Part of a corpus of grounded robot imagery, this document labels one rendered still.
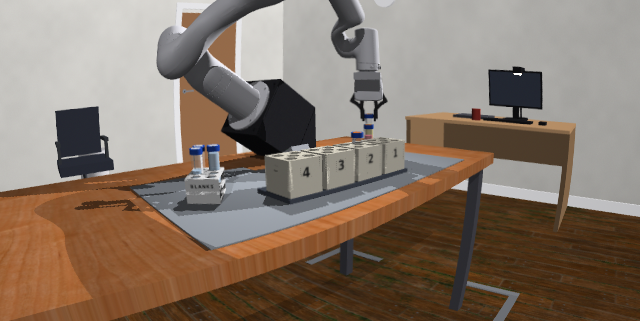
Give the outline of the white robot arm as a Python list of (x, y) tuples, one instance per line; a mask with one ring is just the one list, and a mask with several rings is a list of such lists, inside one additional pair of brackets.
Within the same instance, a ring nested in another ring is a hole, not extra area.
[[(268, 103), (268, 86), (262, 81), (248, 84), (207, 49), (221, 33), (247, 14), (282, 1), (216, 0), (187, 29), (178, 25), (168, 27), (158, 41), (159, 73), (170, 80), (184, 76), (196, 91), (229, 113), (228, 121), (233, 129), (250, 127)], [(343, 32), (363, 23), (365, 15), (359, 1), (329, 2), (338, 16), (331, 40), (341, 57), (356, 58), (356, 70), (361, 72), (353, 72), (354, 80), (381, 80), (377, 72), (381, 69), (378, 31), (358, 28), (354, 38), (348, 38)]]

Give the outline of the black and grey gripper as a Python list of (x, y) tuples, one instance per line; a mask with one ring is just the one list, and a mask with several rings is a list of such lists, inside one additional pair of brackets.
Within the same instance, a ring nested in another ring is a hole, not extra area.
[[(378, 101), (382, 99), (383, 101), (378, 104)], [(360, 101), (360, 104), (355, 100)], [(381, 80), (355, 80), (354, 94), (350, 102), (360, 109), (360, 119), (362, 119), (362, 121), (365, 121), (364, 101), (374, 101), (374, 121), (376, 121), (376, 119), (378, 119), (378, 109), (388, 102), (383, 94), (382, 78)]]

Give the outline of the white tube rack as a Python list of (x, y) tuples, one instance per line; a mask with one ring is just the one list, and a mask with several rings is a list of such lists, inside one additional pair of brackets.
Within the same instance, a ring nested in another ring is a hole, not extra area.
[[(209, 173), (217, 173), (217, 174), (209, 174)], [(221, 182), (219, 182), (220, 176), (221, 176)], [(199, 177), (199, 178), (191, 178), (191, 177)], [(210, 177), (214, 177), (214, 178), (210, 178)], [(222, 203), (222, 200), (226, 191), (224, 167), (220, 167), (220, 170), (217, 170), (217, 171), (211, 171), (209, 170), (209, 168), (205, 168), (205, 170), (203, 170), (203, 174), (192, 174), (192, 171), (191, 171), (184, 180), (185, 180), (187, 204), (221, 204)]]

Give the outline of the water blank tube with white cap dot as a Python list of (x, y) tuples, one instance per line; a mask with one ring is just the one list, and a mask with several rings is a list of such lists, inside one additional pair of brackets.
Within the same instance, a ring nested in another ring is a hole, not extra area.
[(209, 170), (211, 171), (220, 170), (219, 151), (218, 144), (207, 145)]

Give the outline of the cream bucket adapter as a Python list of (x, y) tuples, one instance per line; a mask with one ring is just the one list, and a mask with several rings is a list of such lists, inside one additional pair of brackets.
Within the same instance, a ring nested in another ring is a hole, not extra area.
[(382, 144), (348, 142), (332, 146), (355, 149), (355, 181), (382, 175)]
[(355, 183), (355, 149), (322, 146), (301, 152), (322, 155), (323, 189)]
[(322, 155), (291, 151), (265, 155), (266, 191), (293, 199), (323, 191)]
[(404, 169), (405, 140), (379, 137), (363, 142), (383, 144), (382, 174)]

